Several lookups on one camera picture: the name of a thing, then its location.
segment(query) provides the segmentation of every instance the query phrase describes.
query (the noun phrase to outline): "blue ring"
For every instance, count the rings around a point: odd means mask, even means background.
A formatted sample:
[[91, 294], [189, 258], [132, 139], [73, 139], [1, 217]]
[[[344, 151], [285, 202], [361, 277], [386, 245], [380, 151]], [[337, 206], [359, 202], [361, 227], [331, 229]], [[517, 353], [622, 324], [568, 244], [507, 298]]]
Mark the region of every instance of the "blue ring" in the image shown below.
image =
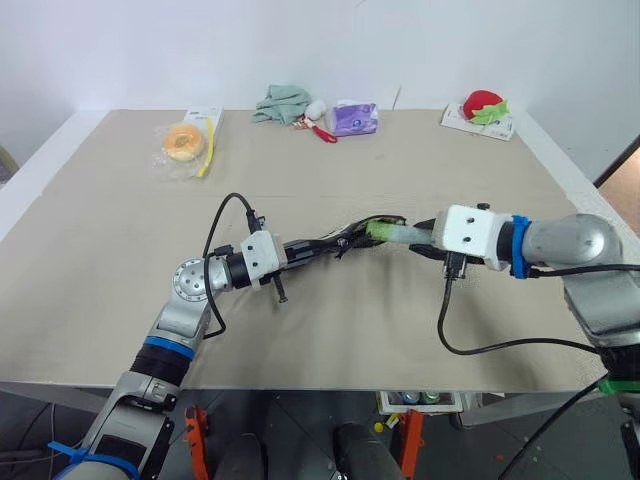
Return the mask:
[[179, 353], [180, 355], [187, 357], [189, 360], [193, 360], [193, 358], [196, 356], [193, 350], [191, 350], [189, 347], [185, 347], [184, 345], [181, 345], [178, 342], [173, 342], [166, 338], [147, 337], [144, 343], [146, 345], [154, 345], [156, 347], [166, 348], [167, 350], [171, 350], [173, 352]]
[[513, 215], [513, 239], [511, 240], [511, 274], [519, 279], [525, 279], [529, 276], [530, 264], [522, 256], [522, 243], [524, 241], [524, 232], [531, 222], [522, 215]]

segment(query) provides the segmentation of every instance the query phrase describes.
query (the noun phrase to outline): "blue cable tie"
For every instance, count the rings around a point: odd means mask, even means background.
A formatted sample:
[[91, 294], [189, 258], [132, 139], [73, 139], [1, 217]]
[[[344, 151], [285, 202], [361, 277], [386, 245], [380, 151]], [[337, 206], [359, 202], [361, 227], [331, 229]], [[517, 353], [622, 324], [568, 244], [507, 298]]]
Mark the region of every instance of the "blue cable tie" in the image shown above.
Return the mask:
[[529, 276], [531, 265], [522, 256], [522, 243], [524, 232], [529, 227], [531, 221], [522, 215], [513, 215], [513, 239], [511, 241], [511, 274], [519, 279], [526, 279]]

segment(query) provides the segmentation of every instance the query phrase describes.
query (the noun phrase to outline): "black wire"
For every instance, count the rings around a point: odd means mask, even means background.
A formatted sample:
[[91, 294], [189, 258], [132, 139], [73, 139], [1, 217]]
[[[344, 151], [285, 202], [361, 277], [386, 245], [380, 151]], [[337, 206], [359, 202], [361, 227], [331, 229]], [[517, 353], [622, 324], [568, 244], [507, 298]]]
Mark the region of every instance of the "black wire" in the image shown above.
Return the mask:
[[453, 281], [453, 278], [447, 278], [444, 288], [444, 296], [442, 297], [442, 306], [440, 307], [440, 315], [438, 316], [438, 337], [440, 337], [440, 342], [442, 343], [442, 345], [444, 345], [444, 347], [451, 353], [455, 353], [456, 355], [477, 355], [479, 353], [486, 353], [493, 350], [499, 350], [501, 348], [515, 347], [516, 345], [526, 345], [529, 343], [551, 343], [554, 345], [563, 345], [565, 347], [577, 348], [589, 353], [598, 353], [595, 348], [589, 345], [572, 342], [571, 340], [561, 340], [558, 338], [523, 338], [520, 340], [510, 340], [508, 342], [496, 343], [495, 345], [489, 345], [487, 347], [473, 348], [471, 350], [460, 350], [458, 348], [452, 347], [444, 335], [444, 319], [449, 308], [449, 300], [451, 299], [451, 288], [453, 286]]
[[224, 211], [224, 208], [227, 206], [227, 203], [229, 203], [229, 200], [231, 200], [232, 198], [237, 198], [238, 200], [240, 200], [242, 202], [242, 204], [244, 205], [244, 208], [246, 208], [247, 212], [253, 212], [254, 211], [253, 208], [251, 208], [251, 205], [249, 204], [247, 199], [244, 198], [239, 193], [231, 192], [229, 195], [224, 197], [224, 199], [220, 203], [220, 206], [218, 207], [218, 211], [216, 212], [216, 216], [213, 218], [213, 223], [211, 224], [211, 228], [209, 229], [209, 236], [207, 236], [207, 241], [204, 244], [204, 251], [202, 252], [202, 257], [203, 258], [206, 258], [207, 254], [209, 253], [209, 248], [211, 247], [211, 240], [213, 239], [213, 234], [216, 231], [216, 227], [218, 226], [218, 222], [220, 221], [220, 217], [222, 216], [222, 212]]
[[[38, 421], [38, 419], [42, 416], [42, 414], [47, 410], [47, 408], [49, 408], [51, 406], [51, 403], [47, 403], [44, 407], [42, 407], [40, 409], [40, 411], [36, 414], [35, 417], [33, 417], [33, 420], [31, 420], [31, 423], [29, 423], [29, 425], [27, 426], [26, 430], [24, 431], [24, 433], [22, 434], [22, 437], [20, 438], [20, 441], [18, 442], [18, 446], [16, 447], [16, 450], [20, 450], [23, 446], [24, 446], [24, 442], [27, 439], [27, 435], [29, 435], [29, 432], [31, 431], [31, 429], [33, 428], [33, 426], [36, 424], [36, 422]], [[11, 466], [11, 470], [9, 470], [9, 472], [13, 472], [15, 468], [15, 464]]]
[[538, 277], [564, 277], [566, 275], [578, 275], [580, 273], [591, 272], [640, 272], [640, 265], [630, 265], [625, 263], [614, 263], [610, 265], [591, 265], [589, 267], [565, 268], [561, 270], [540, 270], [532, 268], [529, 271], [531, 278]]
[[202, 337], [203, 339], [217, 337], [218, 335], [222, 335], [227, 330], [227, 324], [224, 323], [224, 320], [222, 319], [222, 315], [220, 315], [220, 310], [218, 310], [218, 306], [216, 305], [216, 302], [213, 298], [213, 292], [211, 291], [211, 285], [209, 284], [209, 262], [211, 257], [213, 256], [212, 253], [209, 253], [209, 248], [211, 248], [211, 240], [213, 239], [213, 234], [216, 231], [218, 222], [220, 221], [220, 217], [222, 216], [222, 212], [224, 211], [224, 208], [227, 206], [227, 203], [229, 203], [229, 200], [231, 200], [232, 198], [237, 198], [242, 202], [242, 204], [244, 205], [244, 208], [247, 210], [247, 214], [252, 214], [254, 212], [253, 208], [251, 208], [251, 205], [249, 204], [246, 198], [244, 198], [239, 193], [232, 192], [226, 197], [224, 197], [224, 199], [220, 203], [220, 206], [218, 207], [216, 216], [213, 218], [213, 223], [211, 224], [211, 228], [209, 229], [209, 235], [207, 236], [207, 241], [204, 244], [204, 250], [202, 252], [202, 257], [204, 258], [204, 290], [207, 293], [207, 301], [209, 302], [211, 311], [213, 312], [213, 315], [216, 317], [216, 320], [218, 321], [220, 328], [214, 332], [205, 334]]
[[551, 415], [546, 422], [544, 422], [542, 425], [540, 425], [540, 427], [538, 427], [538, 430], [536, 430], [535, 433], [531, 435], [529, 440], [527, 440], [527, 442], [522, 446], [520, 451], [516, 453], [516, 455], [511, 459], [509, 464], [505, 467], [505, 469], [502, 471], [502, 473], [498, 477], [498, 480], [504, 480], [505, 478], [507, 478], [507, 475], [509, 474], [509, 472], [513, 470], [513, 467], [515, 467], [516, 463], [518, 463], [518, 460], [522, 458], [522, 456], [531, 447], [531, 445], [537, 442], [538, 438], [540, 438], [540, 436], [544, 432], [549, 430], [549, 427], [551, 427], [551, 425], [553, 425], [555, 421], [558, 420], [558, 418], [564, 415], [564, 413], [567, 410], [569, 410], [569, 408], [571, 408], [574, 404], [576, 404], [582, 397], [586, 396], [589, 392], [594, 390], [598, 386], [598, 383], [600, 383], [605, 377], [606, 375], [604, 375], [603, 377], [600, 377], [598, 380], [593, 382], [588, 387], [585, 387], [584, 389], [580, 390], [573, 397], [571, 397], [569, 400], [563, 403], [560, 408], [558, 408], [555, 412], [553, 412], [553, 415]]

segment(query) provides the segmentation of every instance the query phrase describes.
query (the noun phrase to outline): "plastic bag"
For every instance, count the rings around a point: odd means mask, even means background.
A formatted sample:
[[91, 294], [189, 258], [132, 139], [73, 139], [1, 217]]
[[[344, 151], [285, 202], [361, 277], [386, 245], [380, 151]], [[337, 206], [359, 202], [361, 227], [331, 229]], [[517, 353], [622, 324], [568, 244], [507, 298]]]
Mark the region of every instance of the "plastic bag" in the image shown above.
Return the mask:
[[189, 122], [156, 129], [158, 148], [153, 170], [159, 180], [186, 180], [203, 177], [213, 153], [213, 126], [210, 132]]

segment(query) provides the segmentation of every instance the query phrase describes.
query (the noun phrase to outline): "black tube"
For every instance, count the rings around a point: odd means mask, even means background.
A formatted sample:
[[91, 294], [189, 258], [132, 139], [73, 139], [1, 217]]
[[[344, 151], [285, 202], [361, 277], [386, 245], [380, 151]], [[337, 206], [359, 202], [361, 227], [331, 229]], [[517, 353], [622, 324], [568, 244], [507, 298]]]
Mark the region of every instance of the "black tube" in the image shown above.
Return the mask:
[[244, 256], [241, 253], [234, 253], [227, 256], [227, 267], [231, 275], [231, 285], [233, 288], [244, 288], [251, 285], [249, 271], [244, 263]]
[[144, 344], [136, 355], [131, 371], [159, 378], [179, 387], [190, 363], [189, 358], [178, 352]]
[[511, 263], [513, 260], [513, 222], [505, 222], [498, 234], [498, 260]]

